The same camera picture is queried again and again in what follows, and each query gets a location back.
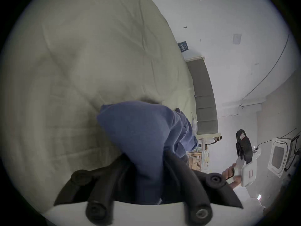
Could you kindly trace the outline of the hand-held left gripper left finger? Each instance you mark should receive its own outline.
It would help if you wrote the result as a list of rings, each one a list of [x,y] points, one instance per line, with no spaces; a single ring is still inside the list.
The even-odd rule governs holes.
[[[121,155],[109,166],[73,172],[54,206],[87,202],[85,216],[91,223],[112,223],[117,184],[131,164],[126,155]]]

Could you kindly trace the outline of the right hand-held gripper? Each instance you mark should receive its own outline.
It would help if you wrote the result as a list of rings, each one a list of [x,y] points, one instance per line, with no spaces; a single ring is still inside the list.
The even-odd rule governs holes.
[[[246,187],[256,179],[257,159],[261,155],[261,149],[252,149],[250,140],[242,129],[237,131],[236,140],[238,158],[233,168],[233,176],[241,176],[241,186]]]

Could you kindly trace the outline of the person's right hand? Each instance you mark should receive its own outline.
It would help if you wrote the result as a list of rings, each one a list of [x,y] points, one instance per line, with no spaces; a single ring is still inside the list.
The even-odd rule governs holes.
[[[236,166],[236,163],[233,163],[232,166],[225,169],[225,171],[222,172],[222,176],[225,180],[232,178],[234,181],[232,183],[229,183],[232,189],[235,189],[237,186],[241,184],[241,176],[234,176],[234,167]]]

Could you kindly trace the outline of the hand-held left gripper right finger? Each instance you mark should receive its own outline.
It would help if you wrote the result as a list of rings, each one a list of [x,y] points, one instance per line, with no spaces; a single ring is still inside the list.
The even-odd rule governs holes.
[[[175,182],[170,195],[185,203],[188,224],[208,224],[214,216],[211,204],[243,209],[241,201],[221,174],[190,169],[169,150],[164,151],[164,166]]]

